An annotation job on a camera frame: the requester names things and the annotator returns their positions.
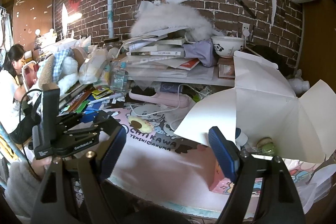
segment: white cable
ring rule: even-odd
[[[184,119],[184,118],[178,118],[178,119],[172,120],[172,121],[170,122],[170,124],[169,124],[171,130],[172,130],[172,131],[175,131],[175,130],[176,130],[176,129],[174,129],[174,128],[171,126],[174,122],[177,122],[177,121],[179,121],[179,120],[183,120],[183,119]]]
[[[162,113],[162,112],[169,112],[169,111],[177,110],[177,109],[180,107],[180,92],[179,92],[179,91],[180,91],[180,86],[182,86],[182,85],[186,85],[186,84],[179,84],[179,86],[178,86],[178,88],[177,88],[178,106],[177,106],[176,108],[169,109],[169,110],[161,110],[161,111],[157,111],[157,112],[153,112],[153,113],[145,114],[145,115],[137,114],[137,113],[134,111],[133,107],[130,105],[131,110],[134,112],[135,115],[137,115],[137,116],[139,116],[139,117],[146,117],[146,116],[150,116],[150,115],[154,115],[154,114],[158,114],[158,113]],[[194,89],[193,87],[191,87],[190,85],[186,85],[186,86],[188,86],[189,88],[193,89],[193,90],[196,91],[198,94],[201,94],[201,95],[203,95],[203,96],[207,96],[207,95],[210,93],[210,91],[209,91],[207,94],[203,94],[203,93],[201,93],[201,92],[195,90],[195,89]]]

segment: black hair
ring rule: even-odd
[[[13,61],[19,61],[25,55],[25,52],[26,51],[22,45],[15,44],[6,53],[5,62],[2,68],[7,70],[14,78],[17,73],[13,67]]]

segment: plastic water bottle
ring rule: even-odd
[[[120,69],[113,75],[113,90],[121,93],[126,93],[126,84],[128,80],[128,72],[126,69],[126,62],[121,62]]]

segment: white bowl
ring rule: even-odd
[[[244,39],[239,37],[211,37],[216,53],[221,57],[233,58],[235,51],[244,47]]]

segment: hanging clothes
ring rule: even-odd
[[[1,15],[0,15],[0,67],[3,66],[4,62],[5,62],[5,57],[6,57],[6,49],[5,46],[3,44],[3,38],[4,38],[4,33],[3,33],[3,11],[1,11]]]
[[[14,40],[12,36],[12,29],[11,29],[11,19],[9,18],[9,14],[5,13],[4,17],[2,18],[3,21],[3,44],[6,49],[6,52],[14,45]]]

